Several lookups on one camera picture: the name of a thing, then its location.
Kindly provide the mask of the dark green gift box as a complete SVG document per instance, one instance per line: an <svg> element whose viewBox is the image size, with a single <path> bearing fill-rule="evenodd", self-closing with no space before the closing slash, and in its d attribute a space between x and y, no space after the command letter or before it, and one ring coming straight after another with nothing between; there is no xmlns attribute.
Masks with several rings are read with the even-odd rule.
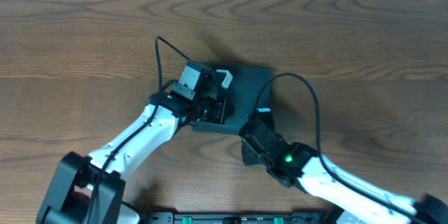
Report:
<svg viewBox="0 0 448 224"><path fill-rule="evenodd" d="M192 126L191 128L196 132L238 135L253 111L261 87L272 77L272 70L267 67L243 64L216 62L206 62L206 64L213 69L228 70L232 74L232 82L224 93L232 102L234 113L225 120L223 125L203 122L199 127Z"/></svg>

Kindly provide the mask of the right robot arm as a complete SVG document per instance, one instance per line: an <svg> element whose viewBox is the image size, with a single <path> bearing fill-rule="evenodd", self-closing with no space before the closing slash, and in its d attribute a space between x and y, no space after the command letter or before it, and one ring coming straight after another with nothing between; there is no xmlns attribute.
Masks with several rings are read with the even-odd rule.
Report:
<svg viewBox="0 0 448 224"><path fill-rule="evenodd" d="M364 223L446 223L447 205L397 195L344 171L307 144L276 133L271 111L259 111L239 131L245 165L263 165L286 188L327 200Z"/></svg>

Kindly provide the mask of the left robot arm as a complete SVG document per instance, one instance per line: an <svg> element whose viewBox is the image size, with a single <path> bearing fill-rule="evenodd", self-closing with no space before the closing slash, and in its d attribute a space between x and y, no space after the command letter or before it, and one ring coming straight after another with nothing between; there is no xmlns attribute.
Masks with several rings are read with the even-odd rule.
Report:
<svg viewBox="0 0 448 224"><path fill-rule="evenodd" d="M117 137L86 156L70 152L59 161L36 222L141 223L141 214L123 202L126 182L182 127L222 125L232 115L225 96L232 79L228 70L188 61L180 78L160 85Z"/></svg>

